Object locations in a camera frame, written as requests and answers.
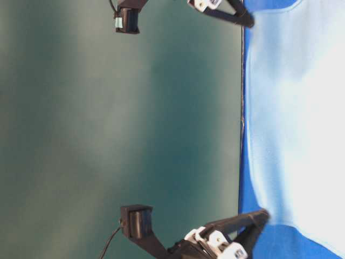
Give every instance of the blue table surface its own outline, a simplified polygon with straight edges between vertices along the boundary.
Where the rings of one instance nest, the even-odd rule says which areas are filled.
[[[296,0],[246,0],[245,5],[250,11],[262,9],[280,9],[292,5]],[[250,42],[250,31],[245,31],[245,59]],[[244,133],[244,145],[241,160],[241,181],[239,212],[247,213],[258,210],[253,186],[250,180],[247,136]],[[263,231],[254,249],[255,259],[305,258],[324,259],[339,258],[325,247],[302,236],[295,228],[289,226],[268,225]]]

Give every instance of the black cable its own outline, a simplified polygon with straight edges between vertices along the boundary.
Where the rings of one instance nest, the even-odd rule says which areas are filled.
[[[103,248],[103,251],[101,253],[101,255],[99,256],[99,259],[103,259],[103,257],[105,256],[106,252],[107,252],[107,249],[109,247],[109,244],[111,242],[111,240],[113,239],[113,237],[116,235],[117,232],[119,232],[119,230],[121,229],[121,227],[118,227],[117,230],[115,230],[112,235],[109,237],[105,247]]]
[[[115,8],[112,0],[109,0],[109,4],[112,7],[113,11],[116,12],[116,8]]]

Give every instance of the light blue fabric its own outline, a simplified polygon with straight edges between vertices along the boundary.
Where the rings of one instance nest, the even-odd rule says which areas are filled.
[[[271,223],[345,257],[344,0],[255,14],[246,63],[251,179]]]

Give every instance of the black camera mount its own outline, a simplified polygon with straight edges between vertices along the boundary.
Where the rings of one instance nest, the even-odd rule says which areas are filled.
[[[152,210],[143,205],[121,207],[120,223],[124,236],[156,259],[252,258],[254,245],[269,218],[263,209],[210,222],[166,250],[152,230]],[[229,234],[238,231],[231,240]]]
[[[117,8],[109,0],[114,11],[116,32],[138,34],[139,13],[148,0],[118,0]],[[197,11],[226,22],[245,27],[254,26],[254,18],[240,0],[226,0],[235,10],[235,14],[216,10],[222,0],[188,0],[188,4]]]

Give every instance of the dark green wall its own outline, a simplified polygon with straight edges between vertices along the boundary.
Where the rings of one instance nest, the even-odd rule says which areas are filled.
[[[97,258],[121,205],[154,206],[165,246],[236,214],[240,28],[150,0],[140,29],[1,0],[1,258]],[[118,235],[106,258],[151,257]]]

